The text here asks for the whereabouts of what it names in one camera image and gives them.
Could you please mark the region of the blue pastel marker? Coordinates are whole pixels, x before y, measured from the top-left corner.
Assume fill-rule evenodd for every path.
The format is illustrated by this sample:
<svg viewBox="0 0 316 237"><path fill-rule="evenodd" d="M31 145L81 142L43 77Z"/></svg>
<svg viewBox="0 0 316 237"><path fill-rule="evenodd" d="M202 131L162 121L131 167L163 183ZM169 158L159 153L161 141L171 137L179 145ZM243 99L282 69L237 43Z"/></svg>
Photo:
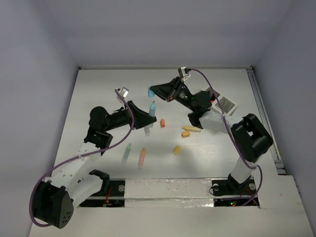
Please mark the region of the blue pastel marker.
<svg viewBox="0 0 316 237"><path fill-rule="evenodd" d="M156 113L156 104L153 101L149 108L149 116L155 117L155 113Z"/></svg>

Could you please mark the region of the blue marker cap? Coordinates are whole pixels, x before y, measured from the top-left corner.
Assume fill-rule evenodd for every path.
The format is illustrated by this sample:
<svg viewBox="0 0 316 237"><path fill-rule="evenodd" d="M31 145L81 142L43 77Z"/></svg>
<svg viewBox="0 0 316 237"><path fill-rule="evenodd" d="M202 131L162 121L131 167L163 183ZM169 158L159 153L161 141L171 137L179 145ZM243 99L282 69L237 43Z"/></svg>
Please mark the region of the blue marker cap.
<svg viewBox="0 0 316 237"><path fill-rule="evenodd" d="M148 87L148 97L153 98L155 96L154 92Z"/></svg>

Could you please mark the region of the orange clear marker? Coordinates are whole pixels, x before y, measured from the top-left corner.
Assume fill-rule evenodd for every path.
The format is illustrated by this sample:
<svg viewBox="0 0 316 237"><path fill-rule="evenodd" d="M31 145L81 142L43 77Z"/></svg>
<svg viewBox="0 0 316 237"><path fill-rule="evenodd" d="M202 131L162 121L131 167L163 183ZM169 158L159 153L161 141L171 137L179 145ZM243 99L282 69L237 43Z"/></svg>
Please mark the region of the orange clear marker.
<svg viewBox="0 0 316 237"><path fill-rule="evenodd" d="M153 124L147 125L144 127L144 131L145 131L145 136L149 137L150 136L150 129L153 127Z"/></svg>

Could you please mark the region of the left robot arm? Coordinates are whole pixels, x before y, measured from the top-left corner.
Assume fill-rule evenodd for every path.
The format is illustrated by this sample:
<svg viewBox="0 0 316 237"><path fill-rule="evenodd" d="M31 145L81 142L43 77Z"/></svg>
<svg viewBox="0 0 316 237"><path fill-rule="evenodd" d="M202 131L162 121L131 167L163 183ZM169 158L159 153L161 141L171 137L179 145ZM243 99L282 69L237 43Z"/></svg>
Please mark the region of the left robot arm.
<svg viewBox="0 0 316 237"><path fill-rule="evenodd" d="M126 125L130 130L139 129L156 121L155 108L145 112L132 101L112 114L101 106L93 108L87 135L77 155L57 165L57 173L48 172L35 185L29 205L33 223L62 229L69 223L74 209L88 197L110 193L109 174L92 168L105 151L115 147L109 131Z"/></svg>

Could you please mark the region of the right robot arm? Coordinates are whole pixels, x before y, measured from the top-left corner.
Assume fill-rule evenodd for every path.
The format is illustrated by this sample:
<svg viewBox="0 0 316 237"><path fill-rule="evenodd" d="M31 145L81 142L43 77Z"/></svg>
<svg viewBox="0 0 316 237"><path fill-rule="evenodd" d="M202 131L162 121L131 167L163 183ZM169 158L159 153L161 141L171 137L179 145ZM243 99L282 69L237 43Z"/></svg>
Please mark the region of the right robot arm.
<svg viewBox="0 0 316 237"><path fill-rule="evenodd" d="M211 110L215 94L199 91L191 94L180 77L169 83L153 85L150 90L160 99L179 102L191 110L188 118L192 126L226 133L232 139L239 159L229 174L225 187L231 193L238 194L250 179L252 170L259 158L273 144L273 139L254 114L248 114L240 120L227 114L219 114Z"/></svg>

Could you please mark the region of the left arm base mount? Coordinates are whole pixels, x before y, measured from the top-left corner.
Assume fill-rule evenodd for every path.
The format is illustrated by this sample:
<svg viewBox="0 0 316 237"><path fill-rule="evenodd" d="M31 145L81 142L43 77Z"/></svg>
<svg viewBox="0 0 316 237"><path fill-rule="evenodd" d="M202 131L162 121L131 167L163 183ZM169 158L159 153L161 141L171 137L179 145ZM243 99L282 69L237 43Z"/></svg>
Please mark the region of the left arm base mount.
<svg viewBox="0 0 316 237"><path fill-rule="evenodd" d="M125 179L111 179L108 192L89 197L86 204L87 207L124 207L124 194Z"/></svg>

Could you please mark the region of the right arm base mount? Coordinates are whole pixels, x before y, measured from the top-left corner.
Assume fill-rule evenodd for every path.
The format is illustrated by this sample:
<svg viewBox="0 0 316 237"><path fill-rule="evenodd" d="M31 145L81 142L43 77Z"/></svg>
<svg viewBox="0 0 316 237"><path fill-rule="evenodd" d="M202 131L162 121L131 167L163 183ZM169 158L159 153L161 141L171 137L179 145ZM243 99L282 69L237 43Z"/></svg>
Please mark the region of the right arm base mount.
<svg viewBox="0 0 316 237"><path fill-rule="evenodd" d="M212 180L208 191L214 196L215 207L260 206L252 176L241 184L231 175L226 179Z"/></svg>

